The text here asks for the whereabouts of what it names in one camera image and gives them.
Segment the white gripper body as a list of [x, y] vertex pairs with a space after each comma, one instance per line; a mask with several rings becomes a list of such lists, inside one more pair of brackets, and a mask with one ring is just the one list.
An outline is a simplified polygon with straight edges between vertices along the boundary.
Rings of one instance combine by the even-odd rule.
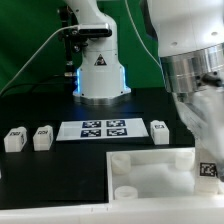
[[224, 88], [172, 96], [182, 122], [213, 157], [217, 177], [224, 180]]

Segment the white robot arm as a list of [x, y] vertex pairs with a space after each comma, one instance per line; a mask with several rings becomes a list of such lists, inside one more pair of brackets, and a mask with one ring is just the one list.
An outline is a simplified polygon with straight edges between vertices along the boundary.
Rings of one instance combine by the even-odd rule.
[[[115, 21], [97, 0], [64, 1], [78, 20], [71, 35], [86, 44], [74, 96], [108, 102], [128, 94]], [[146, 0], [143, 9], [166, 90], [224, 182], [224, 0]]]

